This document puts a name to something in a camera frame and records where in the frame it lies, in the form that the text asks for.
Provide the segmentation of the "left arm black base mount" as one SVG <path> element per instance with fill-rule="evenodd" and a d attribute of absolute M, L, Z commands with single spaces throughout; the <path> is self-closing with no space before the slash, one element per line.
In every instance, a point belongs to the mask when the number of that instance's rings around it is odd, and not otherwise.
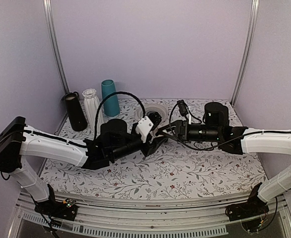
<path fill-rule="evenodd" d="M 48 190 L 48 200 L 43 202 L 35 202 L 35 212 L 48 215 L 49 217 L 74 221 L 78 211 L 76 200 L 66 198 L 63 201 L 57 201 L 55 199 L 54 190 L 49 184 Z"/>

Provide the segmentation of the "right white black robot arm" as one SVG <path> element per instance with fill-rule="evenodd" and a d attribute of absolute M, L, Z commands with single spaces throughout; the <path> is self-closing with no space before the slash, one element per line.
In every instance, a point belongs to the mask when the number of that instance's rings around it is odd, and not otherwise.
<path fill-rule="evenodd" d="M 291 155 L 291 129 L 265 130 L 230 126 L 229 111 L 218 102 L 204 106 L 202 123 L 185 120 L 169 121 L 165 129 L 171 138 L 189 147 L 190 142 L 215 142 L 216 147 L 230 154 L 271 153 Z M 291 189 L 291 165 L 273 178 L 259 183 L 243 206 L 247 216 L 254 216 L 263 204 Z"/>

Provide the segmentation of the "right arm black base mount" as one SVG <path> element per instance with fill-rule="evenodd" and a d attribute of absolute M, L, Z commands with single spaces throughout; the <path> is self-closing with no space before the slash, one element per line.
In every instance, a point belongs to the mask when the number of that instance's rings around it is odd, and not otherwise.
<path fill-rule="evenodd" d="M 263 202 L 258 198 L 258 190 L 262 183 L 257 184 L 248 196 L 247 201 L 228 205 L 225 214 L 230 221 L 250 218 L 261 215 L 269 211 L 267 202 Z"/>

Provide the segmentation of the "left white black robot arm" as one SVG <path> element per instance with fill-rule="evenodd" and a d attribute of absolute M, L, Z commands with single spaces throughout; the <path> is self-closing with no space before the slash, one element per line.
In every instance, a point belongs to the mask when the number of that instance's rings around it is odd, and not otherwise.
<path fill-rule="evenodd" d="M 16 117 L 0 134 L 0 172 L 14 177 L 49 215 L 57 215 L 59 202 L 28 164 L 27 156 L 97 170 L 135 152 L 145 157 L 153 154 L 167 141 L 165 136 L 154 137 L 154 129 L 148 117 L 135 123 L 131 132 L 127 132 L 124 120 L 112 119 L 101 126 L 100 135 L 93 140 L 72 140 L 36 130 L 25 123 L 25 118 Z"/>

